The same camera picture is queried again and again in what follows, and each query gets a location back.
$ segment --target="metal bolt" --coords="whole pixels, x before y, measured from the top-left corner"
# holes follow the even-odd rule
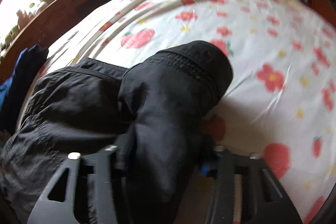
[[[105,151],[114,151],[117,149],[117,145],[108,145],[107,147],[105,147]]]
[[[72,152],[68,155],[68,159],[77,160],[81,157],[81,154],[78,152]]]
[[[260,160],[262,157],[259,153],[251,153],[250,154],[250,159],[251,160]]]
[[[213,148],[213,150],[215,152],[223,152],[225,150],[225,147],[222,146],[222,145],[215,145],[214,148]]]

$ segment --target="white bed sheet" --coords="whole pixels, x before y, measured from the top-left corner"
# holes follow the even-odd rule
[[[262,154],[308,223],[336,181],[336,32],[298,0],[112,0],[50,47],[36,80],[87,57],[131,67],[194,40],[234,70],[204,128],[234,153]],[[211,182],[190,185],[176,222],[204,223]]]

